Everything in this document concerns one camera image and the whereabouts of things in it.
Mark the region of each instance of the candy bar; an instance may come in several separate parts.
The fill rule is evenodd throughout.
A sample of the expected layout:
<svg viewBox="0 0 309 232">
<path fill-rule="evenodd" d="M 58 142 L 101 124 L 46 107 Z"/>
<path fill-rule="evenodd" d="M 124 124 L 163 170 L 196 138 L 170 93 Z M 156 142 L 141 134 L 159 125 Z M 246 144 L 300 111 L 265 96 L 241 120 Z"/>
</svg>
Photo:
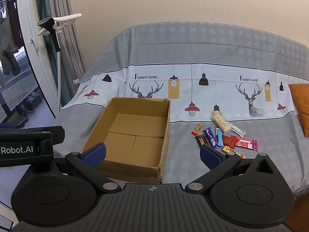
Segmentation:
<svg viewBox="0 0 309 232">
<path fill-rule="evenodd" d="M 229 131 L 231 131 L 230 125 L 228 124 L 228 122 L 227 122 L 224 118 L 222 118 L 222 116 L 221 116 L 220 114 L 218 114 L 218 113 L 215 114 L 215 115 L 211 118 L 211 120 L 212 120 L 213 122 L 215 122 L 215 124 L 216 124 L 217 126 L 220 127 L 220 129 L 223 131 L 224 134 L 226 134 L 226 133 L 228 133 Z"/>
<path fill-rule="evenodd" d="M 229 146 L 225 146 L 224 148 L 222 148 L 222 151 L 226 152 L 226 153 L 235 153 L 238 156 L 240 156 L 241 159 L 245 159 L 246 157 L 243 156 L 242 154 L 236 152 L 234 149 L 230 148 Z"/>
<path fill-rule="evenodd" d="M 203 125 L 197 124 L 197 126 L 194 128 L 194 130 L 191 132 L 194 136 L 198 135 L 198 132 L 202 129 Z"/>
<path fill-rule="evenodd" d="M 229 121 L 227 121 L 227 123 L 228 123 L 228 124 L 230 125 L 230 127 L 232 128 L 232 130 L 231 130 L 232 132 L 238 134 L 238 135 L 239 135 L 240 137 L 242 137 L 242 138 L 245 136 L 245 134 L 246 134 L 245 131 L 239 129 L 237 126 L 233 125 L 233 124 L 230 123 Z"/>
<path fill-rule="evenodd" d="M 206 134 L 198 135 L 195 138 L 196 138 L 196 141 L 197 141 L 197 143 L 198 143 L 198 145 L 200 147 L 202 145 L 209 145 L 209 146 L 211 146 L 211 144 L 209 143 L 209 141 L 207 139 L 207 135 Z"/>
<path fill-rule="evenodd" d="M 212 148 L 218 148 L 218 143 L 216 143 L 216 137 L 214 136 L 214 133 L 211 131 L 211 128 L 208 127 L 205 130 L 203 130 L 207 134 L 208 140 L 211 143 Z"/>
<path fill-rule="evenodd" d="M 236 139 L 236 141 L 237 141 L 236 146 L 257 151 L 257 140 L 249 139 L 249 138 L 236 137 L 236 136 L 233 136 L 233 135 L 231 136 L 231 138 Z"/>
<path fill-rule="evenodd" d="M 235 148 L 237 140 L 235 138 L 232 137 L 228 137 L 225 135 L 222 135 L 222 141 L 223 141 L 223 145 L 231 147 L 231 148 Z"/>
<path fill-rule="evenodd" d="M 217 134 L 217 138 L 218 138 L 218 146 L 223 146 L 223 140 L 222 140 L 222 131 L 219 127 L 215 127 L 216 129 L 216 134 Z"/>
</svg>

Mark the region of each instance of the glass door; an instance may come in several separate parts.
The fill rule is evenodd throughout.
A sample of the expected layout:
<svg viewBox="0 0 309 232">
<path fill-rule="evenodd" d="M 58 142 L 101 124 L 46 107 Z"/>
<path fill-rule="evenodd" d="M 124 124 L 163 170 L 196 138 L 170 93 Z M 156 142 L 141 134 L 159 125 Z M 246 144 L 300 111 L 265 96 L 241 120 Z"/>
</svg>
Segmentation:
<svg viewBox="0 0 309 232">
<path fill-rule="evenodd" d="M 6 121 L 37 82 L 24 47 L 16 0 L 0 0 L 0 121 Z"/>
</svg>

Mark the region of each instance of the gray bedspread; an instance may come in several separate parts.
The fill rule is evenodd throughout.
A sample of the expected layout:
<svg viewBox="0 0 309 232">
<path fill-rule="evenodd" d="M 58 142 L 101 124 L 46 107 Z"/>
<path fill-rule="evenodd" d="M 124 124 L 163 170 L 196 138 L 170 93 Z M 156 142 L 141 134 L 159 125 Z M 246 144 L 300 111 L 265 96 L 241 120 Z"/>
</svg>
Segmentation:
<svg viewBox="0 0 309 232">
<path fill-rule="evenodd" d="M 81 82 L 130 64 L 193 63 L 257 68 L 309 81 L 308 47 L 298 42 L 240 26 L 163 22 L 124 30 L 101 52 Z M 66 138 L 54 147 L 55 156 L 81 151 L 103 110 L 102 106 L 91 103 L 62 109 L 54 124 L 63 126 Z M 282 118 L 243 120 L 234 124 L 247 132 L 246 137 L 258 140 L 259 152 L 268 153 L 294 193 L 308 187 L 309 139 L 304 137 L 294 111 Z M 211 122 L 205 125 L 214 127 Z M 165 183 L 186 185 L 209 171 L 200 161 L 199 148 L 190 133 L 195 126 L 196 122 L 189 121 L 171 123 Z M 242 148 L 236 151 L 247 158 L 257 154 Z"/>
</svg>

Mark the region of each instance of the deer head illustration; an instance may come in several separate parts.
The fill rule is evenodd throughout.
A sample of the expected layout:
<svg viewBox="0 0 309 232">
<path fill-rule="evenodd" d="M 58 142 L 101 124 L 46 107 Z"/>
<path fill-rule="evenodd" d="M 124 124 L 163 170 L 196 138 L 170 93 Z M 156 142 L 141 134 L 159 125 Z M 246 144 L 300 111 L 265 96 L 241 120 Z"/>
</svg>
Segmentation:
<svg viewBox="0 0 309 232">
<path fill-rule="evenodd" d="M 137 89 L 134 88 L 134 85 L 136 84 L 136 82 L 135 82 L 134 84 L 132 84 L 132 87 L 131 87 L 131 85 L 130 85 L 130 83 L 129 83 L 129 87 L 130 87 L 130 89 L 131 89 L 133 92 L 135 92 L 135 93 L 137 94 L 137 97 L 143 98 L 143 99 L 144 99 L 144 98 L 146 98 L 146 99 L 151 99 L 151 98 L 152 98 L 152 95 L 153 95 L 154 93 L 158 92 L 159 90 L 161 90 L 161 88 L 163 87 L 163 84 L 164 84 L 164 83 L 162 83 L 162 85 L 161 85 L 161 87 L 160 87 L 159 84 L 157 83 L 157 81 L 155 81 L 156 84 L 157 84 L 157 88 L 153 89 L 153 87 L 151 87 L 151 91 L 148 92 L 148 95 L 147 95 L 147 96 L 143 96 L 142 92 L 139 90 L 139 87 L 138 87 Z"/>
<path fill-rule="evenodd" d="M 251 98 L 249 98 L 248 94 L 245 92 L 245 88 L 244 88 L 244 91 L 242 91 L 242 89 L 240 88 L 241 85 L 242 85 L 242 83 L 241 83 L 238 87 L 237 87 L 237 85 L 235 85 L 235 86 L 236 86 L 237 90 L 238 90 L 242 95 L 245 96 L 245 99 L 248 100 L 248 103 L 249 103 L 249 114 L 250 114 L 250 116 L 255 117 L 256 115 L 263 115 L 263 114 L 265 114 L 265 112 L 263 111 L 263 109 L 256 108 L 256 107 L 254 107 L 254 105 L 253 105 L 253 101 L 255 100 L 255 96 L 261 94 L 263 88 L 261 89 L 260 86 L 256 83 L 256 85 L 257 85 L 257 87 L 258 87 L 258 91 L 256 91 L 256 90 L 254 89 L 254 93 L 252 94 Z"/>
</svg>

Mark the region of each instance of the purple candy wrapper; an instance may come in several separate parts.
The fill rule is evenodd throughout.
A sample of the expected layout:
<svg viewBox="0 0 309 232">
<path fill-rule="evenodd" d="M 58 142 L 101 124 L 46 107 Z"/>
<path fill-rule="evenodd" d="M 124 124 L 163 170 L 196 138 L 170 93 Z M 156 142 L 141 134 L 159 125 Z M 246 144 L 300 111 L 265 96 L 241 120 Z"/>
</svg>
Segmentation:
<svg viewBox="0 0 309 232">
<path fill-rule="evenodd" d="M 207 137 L 212 145 L 213 148 L 218 148 L 218 143 L 216 142 L 216 137 L 214 136 L 214 133 L 212 132 L 211 128 L 208 127 L 205 130 L 203 130 L 207 134 Z"/>
</svg>

